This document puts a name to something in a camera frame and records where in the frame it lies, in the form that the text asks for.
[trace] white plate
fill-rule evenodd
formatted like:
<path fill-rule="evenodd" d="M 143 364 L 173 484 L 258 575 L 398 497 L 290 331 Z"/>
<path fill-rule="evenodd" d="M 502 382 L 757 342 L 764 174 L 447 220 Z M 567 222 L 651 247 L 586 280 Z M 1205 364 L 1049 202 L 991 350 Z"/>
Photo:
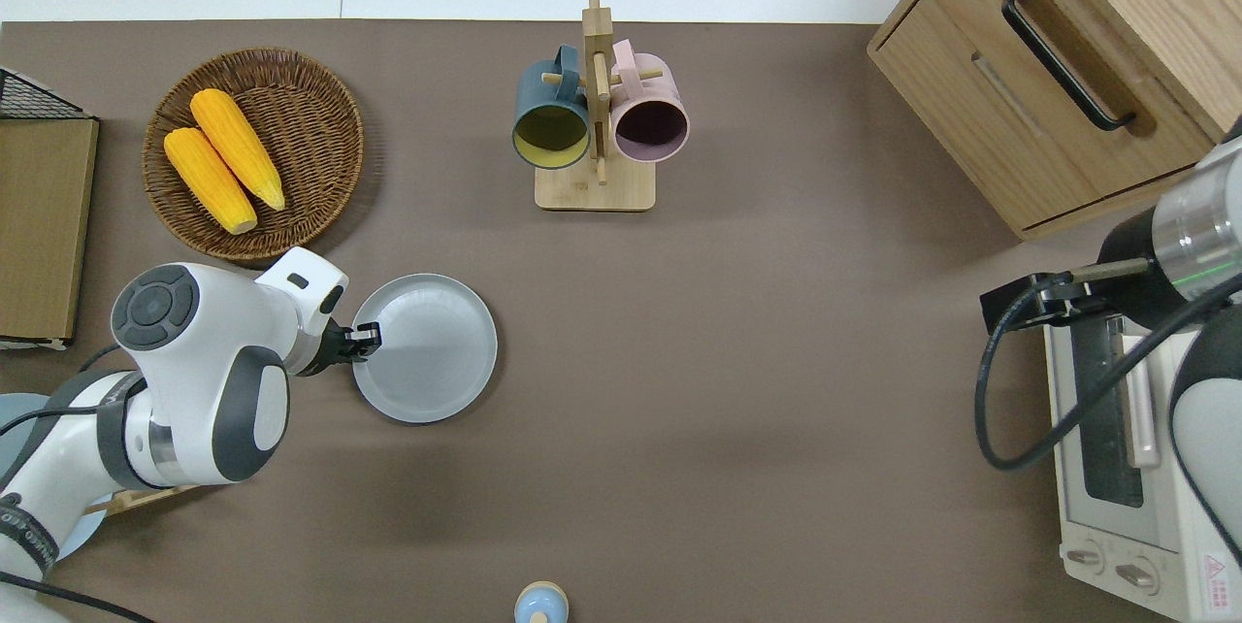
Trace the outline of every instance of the white plate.
<path fill-rule="evenodd" d="M 380 323 L 383 344 L 354 380 L 375 410 L 425 424 L 457 415 L 487 387 L 496 367 L 496 323 L 465 283 L 410 274 L 385 283 L 354 318 Z"/>
<path fill-rule="evenodd" d="M 0 424 L 7 424 L 9 421 L 14 421 L 19 416 L 26 415 L 26 412 L 42 410 L 45 406 L 47 406 L 47 396 L 39 396 L 39 393 L 0 393 Z M 0 437 L 0 475 L 7 473 L 12 462 L 17 460 L 17 454 L 20 454 L 21 447 L 26 446 L 26 438 L 30 438 L 32 429 L 35 429 L 35 419 L 24 421 L 22 424 L 17 424 L 11 432 Z M 94 504 L 103 504 L 111 499 L 112 495 L 102 495 L 102 498 L 94 500 Z M 77 525 L 73 526 L 73 530 L 70 531 L 68 537 L 65 539 L 65 544 L 61 546 L 61 556 L 57 560 L 65 560 L 76 549 L 82 547 L 82 544 L 94 535 L 99 524 L 103 522 L 103 511 L 96 511 L 81 518 Z"/>

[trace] woven tray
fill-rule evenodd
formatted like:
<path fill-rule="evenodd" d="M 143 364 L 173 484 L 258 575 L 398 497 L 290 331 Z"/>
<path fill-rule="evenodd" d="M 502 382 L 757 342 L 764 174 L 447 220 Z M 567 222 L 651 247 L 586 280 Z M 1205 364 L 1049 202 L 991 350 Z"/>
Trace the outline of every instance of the woven tray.
<path fill-rule="evenodd" d="M 284 211 L 253 195 L 258 225 L 230 235 L 207 215 L 164 154 L 164 135 L 195 127 L 190 97 L 229 92 L 276 164 Z M 186 246 L 220 259 L 282 256 L 332 225 L 354 194 L 363 166 L 363 119 L 345 84 L 327 67 L 288 48 L 245 48 L 200 65 L 160 101 L 143 143 L 143 185 L 164 225 Z"/>

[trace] plate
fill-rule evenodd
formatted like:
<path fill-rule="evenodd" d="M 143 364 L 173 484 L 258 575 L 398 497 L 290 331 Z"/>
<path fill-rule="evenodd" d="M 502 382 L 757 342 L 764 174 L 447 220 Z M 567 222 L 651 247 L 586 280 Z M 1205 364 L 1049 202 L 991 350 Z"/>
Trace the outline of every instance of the plate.
<path fill-rule="evenodd" d="M 47 396 L 40 396 L 40 393 L 0 393 L 0 424 L 7 424 L 17 416 L 42 410 L 45 406 L 47 406 Z M 30 438 L 32 429 L 35 429 L 35 419 L 17 424 L 11 432 L 0 437 L 0 475 L 9 472 L 12 460 L 17 460 L 17 454 L 20 454 L 21 447 L 26 446 L 26 438 Z M 94 504 L 103 504 L 111 499 L 112 495 L 102 495 L 94 500 Z M 76 549 L 82 547 L 82 544 L 94 535 L 104 516 L 106 513 L 96 511 L 81 518 L 68 537 L 65 539 L 65 544 L 61 545 L 61 555 L 57 560 L 65 560 Z"/>
<path fill-rule="evenodd" d="M 258 216 L 248 233 L 221 228 L 164 154 L 164 135 L 195 127 L 190 98 L 206 87 L 233 97 L 281 176 L 284 211 L 247 195 Z M 200 65 L 160 101 L 143 141 L 143 185 L 159 220 L 196 252 L 236 262 L 274 259 L 323 233 L 344 211 L 361 168 L 354 97 L 332 71 L 289 48 L 243 48 Z"/>
<path fill-rule="evenodd" d="M 354 380 L 363 397 L 392 419 L 426 424 L 457 415 L 487 387 L 498 341 L 492 313 L 474 292 L 440 274 L 385 283 L 354 318 L 380 323 L 383 344 Z"/>

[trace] oven glass window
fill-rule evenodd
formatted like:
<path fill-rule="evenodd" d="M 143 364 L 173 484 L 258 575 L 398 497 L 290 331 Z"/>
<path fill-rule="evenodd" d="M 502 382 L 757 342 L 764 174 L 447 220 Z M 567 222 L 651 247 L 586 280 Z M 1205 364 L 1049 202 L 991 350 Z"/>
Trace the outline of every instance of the oven glass window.
<path fill-rule="evenodd" d="M 1120 318 L 1097 318 L 1071 326 L 1074 385 L 1078 400 L 1122 357 Z M 1087 494 L 1122 506 L 1143 506 L 1143 475 L 1125 455 L 1125 388 L 1118 385 L 1083 416 L 1078 432 L 1083 447 Z"/>

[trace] yellow corn cob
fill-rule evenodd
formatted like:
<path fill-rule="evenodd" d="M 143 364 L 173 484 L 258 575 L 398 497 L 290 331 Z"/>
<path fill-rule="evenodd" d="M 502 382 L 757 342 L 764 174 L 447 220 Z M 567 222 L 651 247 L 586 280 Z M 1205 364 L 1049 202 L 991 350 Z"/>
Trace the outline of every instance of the yellow corn cob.
<path fill-rule="evenodd" d="M 274 211 L 284 211 L 281 176 L 237 102 L 220 89 L 200 89 L 190 98 L 190 112 L 241 185 Z"/>
<path fill-rule="evenodd" d="M 164 135 L 164 154 L 194 197 L 224 230 L 240 235 L 255 228 L 258 222 L 255 207 L 202 132 L 178 128 Z"/>

